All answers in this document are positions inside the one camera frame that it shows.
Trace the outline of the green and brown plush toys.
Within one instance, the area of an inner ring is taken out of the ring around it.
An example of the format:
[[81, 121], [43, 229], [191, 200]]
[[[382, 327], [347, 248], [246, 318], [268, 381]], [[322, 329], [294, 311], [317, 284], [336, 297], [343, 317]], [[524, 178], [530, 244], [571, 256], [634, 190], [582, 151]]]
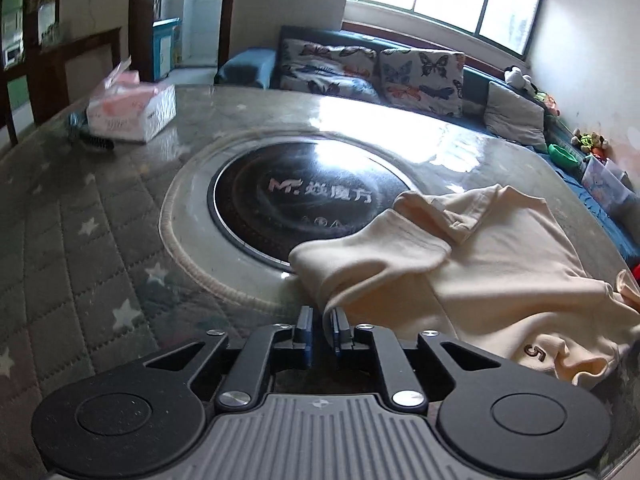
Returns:
[[602, 159], [608, 157], [606, 154], [608, 140], [601, 136], [600, 133], [582, 132], [580, 129], [575, 129], [570, 138], [570, 144], [586, 155], [593, 155]]

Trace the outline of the dark wooden display cabinet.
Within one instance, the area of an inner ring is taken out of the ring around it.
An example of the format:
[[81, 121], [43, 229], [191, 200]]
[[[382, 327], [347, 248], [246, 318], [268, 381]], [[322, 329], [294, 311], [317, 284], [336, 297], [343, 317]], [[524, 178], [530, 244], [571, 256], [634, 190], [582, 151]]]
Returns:
[[10, 84], [24, 81], [32, 123], [39, 126], [70, 105], [66, 64], [109, 48], [122, 59], [118, 27], [70, 39], [63, 30], [61, 0], [1, 0], [1, 131], [18, 144]]

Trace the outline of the blue corner sofa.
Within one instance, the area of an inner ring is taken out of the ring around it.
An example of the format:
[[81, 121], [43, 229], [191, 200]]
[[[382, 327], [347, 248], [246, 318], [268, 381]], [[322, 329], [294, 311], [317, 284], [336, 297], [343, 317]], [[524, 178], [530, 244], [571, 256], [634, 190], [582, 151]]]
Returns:
[[397, 107], [534, 150], [597, 219], [628, 266], [638, 266], [639, 197], [606, 158], [604, 137], [569, 134], [550, 105], [472, 66], [462, 52], [285, 25], [276, 48], [232, 56], [216, 81]]

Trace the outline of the left butterfly cushion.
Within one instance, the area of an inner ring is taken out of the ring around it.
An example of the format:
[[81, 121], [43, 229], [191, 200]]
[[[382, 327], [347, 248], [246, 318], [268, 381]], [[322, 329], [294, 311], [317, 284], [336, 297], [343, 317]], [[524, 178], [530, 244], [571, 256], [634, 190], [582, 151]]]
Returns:
[[281, 44], [279, 88], [380, 104], [375, 50], [324, 46], [300, 39]]

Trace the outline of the green bowl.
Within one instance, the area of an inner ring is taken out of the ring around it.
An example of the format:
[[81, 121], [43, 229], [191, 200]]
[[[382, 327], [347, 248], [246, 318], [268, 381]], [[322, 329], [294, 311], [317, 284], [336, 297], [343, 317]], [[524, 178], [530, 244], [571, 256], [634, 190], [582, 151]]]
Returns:
[[582, 159], [576, 156], [572, 151], [563, 148], [558, 144], [550, 144], [548, 146], [548, 155], [555, 166], [565, 171], [578, 169], [582, 164]]

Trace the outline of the black object beside tissue box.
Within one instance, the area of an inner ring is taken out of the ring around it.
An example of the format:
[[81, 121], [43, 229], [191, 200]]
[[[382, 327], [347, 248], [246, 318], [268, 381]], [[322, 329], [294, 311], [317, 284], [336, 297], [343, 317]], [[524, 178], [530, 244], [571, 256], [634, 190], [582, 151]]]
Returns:
[[67, 117], [67, 140], [70, 144], [79, 144], [88, 151], [111, 152], [115, 143], [111, 139], [95, 136], [89, 128], [88, 117], [85, 112], [72, 113]]

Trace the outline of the clear plastic storage box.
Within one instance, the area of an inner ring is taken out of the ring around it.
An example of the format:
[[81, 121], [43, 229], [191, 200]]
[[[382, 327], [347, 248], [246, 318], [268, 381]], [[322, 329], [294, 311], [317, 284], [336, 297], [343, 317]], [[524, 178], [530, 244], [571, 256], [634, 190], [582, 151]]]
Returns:
[[594, 157], [588, 158], [582, 175], [582, 186], [610, 217], [623, 214], [637, 198], [634, 192]]

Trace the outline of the grey plain cushion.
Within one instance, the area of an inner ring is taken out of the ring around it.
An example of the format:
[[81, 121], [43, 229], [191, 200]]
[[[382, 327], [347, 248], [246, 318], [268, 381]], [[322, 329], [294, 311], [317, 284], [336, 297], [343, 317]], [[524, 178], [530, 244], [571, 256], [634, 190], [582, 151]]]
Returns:
[[544, 110], [528, 99], [491, 82], [484, 113], [487, 129], [500, 138], [544, 151]]

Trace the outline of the large butterfly cushion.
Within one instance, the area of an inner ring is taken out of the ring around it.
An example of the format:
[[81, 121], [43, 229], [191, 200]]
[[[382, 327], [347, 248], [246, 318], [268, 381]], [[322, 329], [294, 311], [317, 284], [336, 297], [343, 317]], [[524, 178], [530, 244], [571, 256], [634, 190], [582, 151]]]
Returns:
[[462, 52], [385, 49], [380, 52], [381, 86], [393, 106], [458, 118], [463, 108]]

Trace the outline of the blue white small cabinet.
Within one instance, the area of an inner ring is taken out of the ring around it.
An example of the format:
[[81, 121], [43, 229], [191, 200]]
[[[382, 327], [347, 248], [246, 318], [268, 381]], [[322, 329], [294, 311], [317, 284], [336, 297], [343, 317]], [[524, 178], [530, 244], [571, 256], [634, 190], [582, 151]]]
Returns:
[[174, 68], [174, 43], [176, 30], [180, 27], [180, 18], [166, 18], [153, 23], [153, 80], [165, 78]]

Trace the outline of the cream sweatshirt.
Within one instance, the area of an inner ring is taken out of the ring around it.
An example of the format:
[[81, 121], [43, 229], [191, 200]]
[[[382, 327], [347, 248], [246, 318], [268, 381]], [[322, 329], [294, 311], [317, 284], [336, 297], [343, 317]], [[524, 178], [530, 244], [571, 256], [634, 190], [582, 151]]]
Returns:
[[400, 194], [361, 231], [288, 261], [324, 315], [453, 336], [590, 388], [639, 338], [639, 289], [588, 275], [545, 200], [510, 186]]

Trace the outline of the pink tissue box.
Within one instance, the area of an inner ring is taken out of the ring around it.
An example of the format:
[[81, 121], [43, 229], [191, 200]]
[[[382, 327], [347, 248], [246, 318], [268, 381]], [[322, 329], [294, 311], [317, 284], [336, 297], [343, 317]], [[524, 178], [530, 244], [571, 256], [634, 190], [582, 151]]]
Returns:
[[120, 62], [91, 92], [88, 127], [99, 138], [147, 144], [175, 118], [176, 89], [141, 81], [130, 64], [131, 58]]

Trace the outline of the round black induction cooktop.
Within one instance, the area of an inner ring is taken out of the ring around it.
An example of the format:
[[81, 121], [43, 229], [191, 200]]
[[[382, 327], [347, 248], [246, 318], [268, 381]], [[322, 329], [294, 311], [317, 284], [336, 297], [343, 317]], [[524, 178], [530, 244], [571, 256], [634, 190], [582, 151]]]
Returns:
[[296, 136], [241, 148], [210, 179], [207, 206], [235, 247], [289, 271], [294, 247], [352, 235], [415, 188], [365, 148]]

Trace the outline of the dark wooden door frame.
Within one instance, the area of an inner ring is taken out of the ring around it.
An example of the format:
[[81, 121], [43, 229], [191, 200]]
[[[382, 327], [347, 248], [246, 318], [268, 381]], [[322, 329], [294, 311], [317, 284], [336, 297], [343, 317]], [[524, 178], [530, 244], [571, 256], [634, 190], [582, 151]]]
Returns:
[[[155, 0], [129, 0], [128, 11], [128, 49], [131, 67], [140, 73], [143, 80], [154, 80], [153, 60], [153, 23]], [[230, 58], [230, 37], [233, 0], [222, 0], [218, 64], [224, 64]]]

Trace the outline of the panda plush toy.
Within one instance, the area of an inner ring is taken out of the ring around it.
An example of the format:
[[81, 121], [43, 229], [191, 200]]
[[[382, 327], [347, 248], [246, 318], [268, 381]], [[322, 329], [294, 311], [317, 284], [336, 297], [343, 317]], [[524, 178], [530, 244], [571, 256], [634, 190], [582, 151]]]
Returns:
[[510, 66], [504, 71], [504, 81], [512, 89], [523, 92], [532, 98], [536, 96], [538, 92], [533, 84], [532, 78], [524, 74], [516, 65]]

